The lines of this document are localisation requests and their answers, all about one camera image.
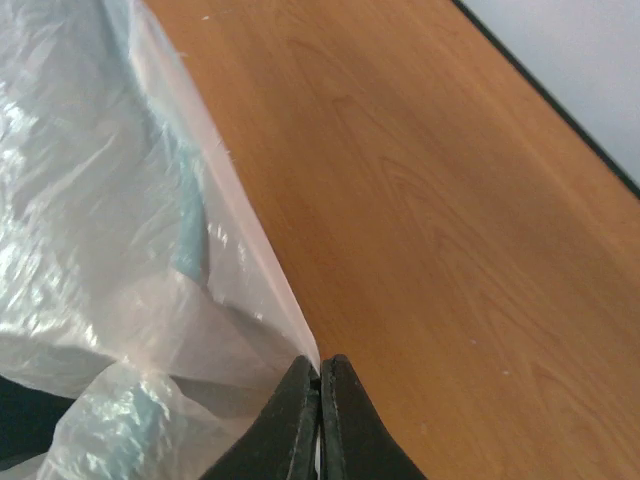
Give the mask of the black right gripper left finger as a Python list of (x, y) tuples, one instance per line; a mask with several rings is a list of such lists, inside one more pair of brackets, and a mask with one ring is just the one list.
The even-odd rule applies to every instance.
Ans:
[(296, 357), (246, 433), (202, 477), (315, 479), (319, 386), (320, 378), (308, 358)]

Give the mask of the teal plastic trash bin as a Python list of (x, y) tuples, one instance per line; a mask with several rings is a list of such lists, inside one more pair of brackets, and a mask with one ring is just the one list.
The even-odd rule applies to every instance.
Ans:
[(205, 288), (208, 283), (208, 221), (201, 185), (201, 155), (191, 145), (174, 141), (171, 163), (178, 172), (179, 228), (171, 255), (172, 266)]

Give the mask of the translucent pink plastic trash bag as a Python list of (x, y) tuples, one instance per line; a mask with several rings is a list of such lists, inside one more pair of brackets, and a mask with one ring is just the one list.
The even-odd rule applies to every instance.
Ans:
[[(171, 145), (210, 272), (177, 271)], [(230, 155), (140, 1), (1, 5), (1, 475), (196, 479), (318, 350)]]

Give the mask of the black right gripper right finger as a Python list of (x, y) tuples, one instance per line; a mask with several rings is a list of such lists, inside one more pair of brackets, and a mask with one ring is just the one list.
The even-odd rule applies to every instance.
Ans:
[(346, 356), (322, 363), (320, 394), (322, 479), (425, 477), (384, 426)]

